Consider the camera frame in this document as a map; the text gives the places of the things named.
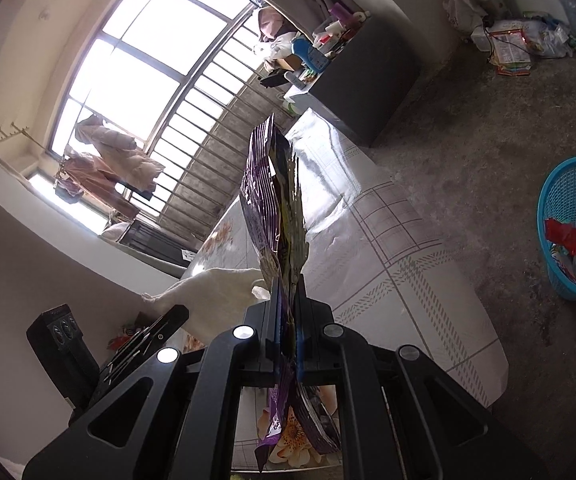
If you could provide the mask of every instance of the table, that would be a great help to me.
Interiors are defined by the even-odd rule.
[[[305,89],[285,94],[311,108],[358,146],[370,146],[419,75],[417,59],[388,22],[369,18]]]

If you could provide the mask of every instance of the metal bar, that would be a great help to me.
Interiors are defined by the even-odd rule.
[[[132,192],[132,193],[130,194],[130,199],[132,199],[132,198],[135,198],[137,201],[145,204],[145,205],[148,206],[150,209],[152,209],[152,210],[154,210],[154,211],[157,211],[158,213],[161,213],[161,211],[162,211],[162,210],[164,209],[164,207],[165,207],[165,200],[162,200],[162,199],[160,199],[159,197],[154,196],[154,195],[153,195],[152,198],[147,199],[147,198],[145,198],[145,197],[142,197],[139,193]],[[159,202],[162,202],[162,203],[163,203],[163,205],[161,206],[161,210],[157,209],[157,206],[151,203],[154,198],[157,199],[157,200],[159,200]]]
[[[177,180],[177,179],[176,179],[175,177],[173,177],[171,174],[165,173],[165,170],[163,171],[163,174],[164,174],[165,176],[169,176],[173,181],[175,181],[175,182],[177,183],[177,186],[183,186],[183,187],[189,189],[190,191],[192,191],[193,193],[196,193],[196,194],[199,195],[200,197],[208,200],[209,202],[212,202],[214,205],[216,205],[216,206],[218,206],[218,207],[223,207],[223,204],[222,204],[222,203],[219,203],[219,202],[217,202],[216,200],[214,200],[213,198],[210,198],[208,195],[205,195],[205,194],[203,194],[202,192],[200,192],[199,190],[194,189],[194,187],[188,186],[188,184],[184,184],[181,180]]]
[[[238,81],[241,81],[246,88],[249,88],[252,92],[254,92],[255,94],[257,94],[260,98],[264,99],[268,104],[270,104],[271,106],[273,106],[274,108],[277,108],[277,110],[279,110],[281,113],[283,113],[284,115],[286,115],[286,117],[288,118],[292,118],[291,115],[289,113],[287,113],[286,110],[283,109],[283,107],[279,104],[274,102],[272,99],[270,99],[266,94],[264,94],[263,92],[261,92],[259,89],[255,88],[254,86],[252,86],[250,83],[248,83],[247,81],[244,81],[243,79],[241,79],[238,75],[233,74],[232,72],[230,72],[227,68],[221,66],[219,63],[217,63],[216,61],[212,62],[213,64],[215,64],[216,66],[218,66],[220,69],[222,69],[224,72],[229,73],[229,75],[231,75],[232,77],[234,77],[235,79],[237,79]]]
[[[196,162],[197,164],[202,165],[204,168],[207,168],[208,170],[212,171],[212,173],[220,176],[222,179],[227,180],[228,182],[230,182],[233,186],[239,186],[240,183],[238,183],[236,180],[232,180],[229,176],[221,173],[220,171],[215,170],[214,168],[212,168],[209,164],[206,164],[205,162],[203,162],[202,160],[199,160],[197,157],[195,157],[194,155],[191,155],[190,153],[186,152],[185,150],[182,150],[181,148],[179,148],[179,146],[175,146],[173,143],[171,143],[169,140],[164,139],[163,137],[161,137],[161,139],[159,140],[163,140],[164,142],[167,142],[168,144],[170,144],[170,146],[172,146],[175,150],[183,153],[183,155],[189,156],[194,162]]]
[[[199,110],[199,108],[197,108],[195,105],[193,105],[191,102],[189,101],[185,101],[187,104],[189,104],[190,106],[192,106],[193,108]],[[202,128],[199,126],[199,124],[195,124],[193,123],[191,120],[189,120],[186,116],[181,115],[180,113],[177,112],[177,115],[183,119],[184,121],[188,121],[192,126],[194,126],[195,128],[198,128],[199,130],[201,130],[203,133],[205,133],[208,137],[211,137],[212,139],[216,140],[216,142],[220,142],[221,144],[223,144],[224,146],[226,146],[226,148],[229,148],[232,152],[236,153],[237,155],[241,155],[244,158],[247,158],[247,155],[245,155],[244,152],[240,152],[238,149],[236,149],[234,146],[231,146],[230,144],[228,144],[225,140],[223,139],[219,139],[216,135],[210,133],[209,131],[207,131],[206,129]],[[177,130],[175,127],[170,126],[170,124],[168,124],[168,127],[172,128],[175,132],[179,132],[179,130]]]
[[[245,9],[239,12],[239,15],[234,20],[232,20],[231,25],[229,26],[229,28],[226,28],[223,35],[219,38],[215,38],[215,40],[212,41],[210,46],[206,49],[206,52],[208,53],[207,56],[204,57],[203,59],[199,59],[194,64],[193,68],[189,72],[189,74],[191,75],[189,76],[187,83],[185,85],[179,85],[177,90],[173,93],[172,97],[170,98],[171,104],[169,104],[166,107],[166,109],[162,111],[161,116],[157,121],[157,124],[155,124],[155,127],[153,128],[152,134],[150,136],[151,140],[148,142],[147,149],[145,150],[146,153],[152,152],[155,144],[157,143],[157,140],[159,140],[161,134],[163,133],[163,130],[165,129],[164,125],[167,125],[170,122],[170,119],[174,115],[175,110],[177,110],[181,102],[183,102],[183,100],[185,99],[188,92],[194,87],[194,84],[196,83],[197,79],[201,76],[205,68],[212,62],[214,57],[219,52],[222,51],[223,46],[226,43],[228,43],[228,41],[230,40],[230,38],[232,38],[234,33],[236,33],[236,31],[238,31],[239,28],[241,28],[241,26],[248,20],[248,18],[252,15],[254,8],[255,7],[253,6],[253,4],[248,4],[248,6],[246,6]]]
[[[250,52],[252,52],[252,48],[247,46],[247,44],[245,44],[243,41],[239,40],[239,38],[237,38],[236,36],[232,36],[232,39],[235,40],[238,44],[245,46]]]
[[[153,220],[157,223],[157,225],[161,225],[161,221],[162,220],[166,220],[168,222],[172,222],[173,224],[177,224],[179,227],[185,229],[188,233],[191,234],[192,237],[196,238],[197,240],[199,240],[201,243],[204,243],[204,241],[206,241],[207,236],[205,235],[197,235],[196,233],[193,233],[192,231],[190,231],[186,225],[182,224],[180,221],[176,220],[175,218],[172,218],[171,216],[165,216],[165,215],[161,215],[158,216],[156,218],[153,218]]]
[[[253,44],[254,44],[254,43],[258,43],[258,41],[259,41],[259,33],[258,33],[258,32],[255,32],[255,31],[253,31],[253,30],[250,30],[250,28],[247,27],[247,26],[245,25],[245,23],[244,23],[244,26],[241,27],[241,29],[239,29],[239,30],[243,30],[243,31],[245,31],[245,32],[250,33],[250,34],[252,35],[252,37],[253,37],[253,42],[252,42],[252,43],[253,43]]]
[[[196,5],[197,7],[200,7],[203,10],[207,10],[210,14],[212,14],[213,16],[216,16],[218,19],[220,19],[223,22],[226,22],[226,23],[232,22],[232,20],[230,18],[228,18],[228,16],[226,16],[225,14],[221,14],[218,10],[213,9],[212,7],[204,4],[203,2],[200,2],[199,0],[188,0],[188,1],[192,2],[194,5]]]
[[[212,81],[215,85],[217,85],[220,88],[223,88],[226,92],[230,92],[232,94],[232,91],[228,90],[225,86],[223,86],[221,83],[217,83],[212,77],[203,74],[204,78],[206,78],[208,81]],[[259,108],[257,108],[254,105],[251,105],[248,101],[246,101],[244,98],[242,98],[239,94],[232,94],[232,100],[230,101],[232,103],[232,101],[236,102],[237,100],[241,101],[243,104],[245,104],[248,108],[251,108],[252,110],[254,110],[255,112],[257,112],[262,119],[266,118],[267,115],[265,112],[262,112]]]
[[[155,150],[155,153],[157,155],[162,156],[163,158],[165,158],[165,160],[170,160],[169,158],[167,158],[167,156],[162,155],[161,153],[159,153],[157,150]],[[222,189],[219,189],[218,187],[214,186],[213,184],[210,184],[207,180],[205,180],[202,176],[197,175],[196,173],[193,173],[189,168],[182,168],[181,166],[179,166],[177,163],[173,162],[170,160],[171,163],[173,163],[177,168],[180,168],[181,170],[183,170],[185,173],[191,174],[194,178],[196,178],[197,180],[201,181],[202,183],[204,183],[206,186],[208,187],[212,187],[212,189],[214,189],[216,192],[223,194],[224,196],[230,196],[229,193],[226,193],[225,191],[223,191]]]
[[[205,90],[201,90],[200,88],[194,88],[197,92],[199,92],[202,96],[204,96],[205,98],[209,99],[210,101],[212,101],[215,105],[220,106],[221,108],[223,108],[223,110],[226,112],[226,114],[230,113],[232,115],[234,115],[234,117],[236,117],[237,119],[239,119],[242,123],[247,124],[248,126],[250,126],[253,130],[256,128],[256,126],[254,126],[254,124],[252,124],[250,121],[247,121],[246,119],[242,118],[240,115],[234,113],[234,111],[232,111],[231,108],[228,108],[229,105],[232,104],[232,101],[229,102],[227,105],[223,104],[221,101],[218,101],[215,97],[210,96],[210,94],[206,93]]]
[[[165,189],[168,193],[172,193],[175,197],[177,197],[179,200],[182,200],[183,202],[187,202],[188,204],[190,204],[193,207],[196,207],[199,211],[201,211],[202,213],[205,213],[206,215],[210,216],[210,218],[213,219],[218,219],[219,217],[216,216],[215,214],[211,213],[210,211],[208,211],[207,209],[202,208],[200,205],[197,205],[196,203],[194,203],[192,200],[178,194],[176,191],[169,189],[167,187],[165,187],[163,184],[159,184],[158,182],[156,182],[157,186],[160,186],[162,189]]]
[[[151,205],[145,203],[145,202],[143,201],[142,197],[141,197],[141,198],[138,198],[138,195],[137,195],[137,194],[133,194],[133,197],[134,197],[135,200],[137,200],[138,202],[141,202],[141,203],[143,203],[144,205],[146,205],[146,206],[148,206],[148,207],[150,207],[150,208],[152,207]],[[192,216],[188,215],[188,214],[185,213],[183,210],[179,209],[178,207],[172,205],[172,204],[169,203],[169,202],[166,202],[166,203],[164,204],[164,208],[161,209],[161,211],[159,212],[159,216],[164,215],[163,211],[166,210],[166,208],[168,208],[168,207],[171,207],[172,209],[174,209],[174,210],[177,211],[178,213],[183,214],[183,215],[186,215],[186,216],[189,216],[189,218],[191,218],[193,221],[196,221],[196,219],[194,219]],[[202,224],[202,225],[205,225],[209,230],[212,230],[212,228],[210,227],[210,225],[209,225],[209,224],[206,224],[206,222],[201,222],[201,224]],[[184,227],[188,230],[188,232],[191,233],[192,235],[194,235],[194,236],[196,236],[196,237],[199,236],[199,235],[198,235],[197,233],[195,233],[189,226],[184,225],[184,224],[181,224],[181,223],[180,223],[180,225],[184,226]]]
[[[236,166],[235,164],[232,164],[232,162],[230,162],[227,158],[222,157],[221,155],[219,155],[218,153],[213,152],[212,150],[210,150],[205,144],[202,144],[200,142],[197,142],[196,140],[194,140],[191,137],[188,137],[186,134],[184,134],[183,132],[180,132],[179,130],[177,130],[174,126],[170,126],[168,124],[168,128],[170,128],[171,130],[174,130],[175,132],[177,132],[179,135],[182,135],[183,137],[185,137],[186,139],[191,140],[192,142],[194,142],[195,144],[197,144],[199,146],[200,150],[205,150],[206,152],[210,153],[210,155],[215,156],[216,158],[218,158],[218,160],[222,161],[225,164],[228,164],[228,166],[230,166],[230,168],[232,168],[233,170],[237,170],[237,171],[243,171],[243,168],[239,168],[239,166]]]
[[[99,38],[108,41],[108,38],[112,38],[112,36],[110,36],[106,32],[101,31],[101,33],[99,34]],[[171,66],[165,64],[162,61],[159,61],[157,58],[152,57],[149,54],[146,54],[142,50],[136,48],[135,46],[132,46],[131,44],[126,43],[123,40],[117,41],[116,48],[122,50],[127,54],[130,54],[130,56],[136,57],[138,60],[143,61],[144,63],[150,65],[152,68],[159,70],[159,72],[164,73],[170,79],[174,79],[180,84],[183,84],[185,81],[188,80],[188,76],[183,75],[178,70],[173,69]]]
[[[239,137],[241,140],[244,140],[246,143],[249,143],[249,142],[250,142],[250,139],[246,139],[246,138],[245,138],[244,136],[242,136],[238,131],[232,129],[232,128],[231,128],[230,126],[228,126],[227,124],[224,124],[224,122],[223,122],[221,119],[218,119],[218,118],[216,118],[216,117],[213,116],[213,115],[210,115],[210,114],[207,113],[207,111],[205,111],[205,110],[201,110],[197,105],[191,103],[190,101],[186,101],[186,103],[189,104],[189,105],[191,105],[191,106],[194,107],[194,108],[197,108],[197,110],[199,110],[201,113],[206,114],[210,119],[212,119],[213,121],[215,121],[216,124],[218,124],[219,126],[223,127],[224,129],[228,130],[228,132],[234,134],[235,136]],[[247,158],[247,155],[245,155],[244,152],[240,152],[239,150],[236,150],[236,151],[237,151],[237,153],[241,153],[241,155],[243,155],[243,156],[245,156],[245,158]]]
[[[212,226],[210,224],[204,222],[203,220],[199,220],[198,218],[196,218],[196,216],[193,216],[189,213],[186,213],[186,211],[184,211],[183,209],[179,209],[179,206],[172,204],[172,202],[170,202],[169,200],[163,200],[161,197],[157,197],[157,198],[165,203],[164,208],[166,206],[171,207],[175,211],[178,211],[180,214],[187,216],[190,220],[193,220],[193,221],[195,221],[201,225],[205,225],[208,229],[212,229]]]
[[[160,212],[160,211],[157,211],[156,209],[152,209],[151,206],[149,206],[148,204],[146,204],[146,203],[144,203],[144,202],[142,202],[142,201],[140,201],[140,200],[137,200],[136,198],[135,198],[134,200],[132,200],[132,198],[133,198],[133,197],[130,196],[130,203],[131,203],[131,204],[134,204],[135,206],[137,206],[141,212],[145,212],[145,213],[149,214],[149,215],[150,215],[151,217],[153,217],[153,218],[158,218],[159,215],[161,215],[161,212]]]
[[[139,209],[139,214],[145,216],[146,218],[151,219],[151,221],[154,222],[154,223],[156,223],[157,225],[161,225],[161,223],[160,223],[160,220],[161,220],[161,219],[169,220],[170,222],[173,222],[173,223],[177,224],[179,227],[182,227],[182,228],[183,228],[187,233],[189,233],[191,236],[188,237],[187,234],[179,234],[179,233],[177,233],[177,232],[173,232],[173,233],[175,233],[177,236],[180,236],[181,238],[184,238],[184,240],[186,240],[186,241],[188,241],[188,242],[191,242],[193,237],[196,238],[197,240],[199,240],[200,242],[204,242],[204,241],[205,241],[205,238],[203,238],[203,235],[197,236],[195,233],[193,233],[192,231],[190,231],[190,230],[186,227],[186,225],[182,224],[182,223],[181,223],[180,221],[178,221],[178,220],[175,220],[174,218],[167,217],[167,216],[162,216],[162,215],[153,216],[153,215],[151,215],[150,213],[148,213],[148,211],[145,211],[144,209],[141,209],[141,208]]]
[[[263,77],[263,74],[261,72],[259,72],[256,68],[252,68],[250,65],[248,65],[247,63],[244,63],[243,61],[241,61],[238,57],[235,57],[234,54],[230,54],[227,50],[222,50],[222,52],[224,54],[228,54],[229,57],[231,57],[232,59],[234,59],[237,63],[245,66],[248,70],[252,70],[252,72],[254,72],[255,74],[257,74],[258,76]]]

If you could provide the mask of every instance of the white circular marker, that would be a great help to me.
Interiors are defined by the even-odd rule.
[[[406,361],[416,361],[419,359],[419,350],[412,345],[405,345],[399,349],[399,355]]]
[[[241,325],[232,330],[232,334],[237,339],[249,339],[255,333],[255,329],[251,326]]]
[[[328,337],[341,337],[343,335],[343,327],[337,323],[331,323],[324,326],[324,334]]]
[[[162,348],[157,353],[157,359],[162,363],[171,363],[172,361],[175,361],[178,356],[179,352],[174,348]]]

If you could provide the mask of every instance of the white plastic bag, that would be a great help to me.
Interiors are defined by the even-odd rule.
[[[526,20],[522,23],[524,37],[529,50],[540,57],[572,56],[572,49],[566,44],[568,33],[561,25],[550,30],[548,25],[538,20]]]
[[[263,56],[267,61],[283,59],[292,54],[292,40],[296,35],[296,32],[286,32],[272,43],[257,43],[252,50],[256,56]]]
[[[481,25],[481,18],[486,15],[484,9],[472,0],[448,0],[444,2],[450,25],[463,34],[471,35]]]

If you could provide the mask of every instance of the concrete floor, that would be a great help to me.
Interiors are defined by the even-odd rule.
[[[510,363],[495,416],[554,479],[576,479],[576,303],[550,288],[535,220],[550,170],[576,155],[576,57],[511,78],[463,46],[369,155],[442,232],[494,323]]]

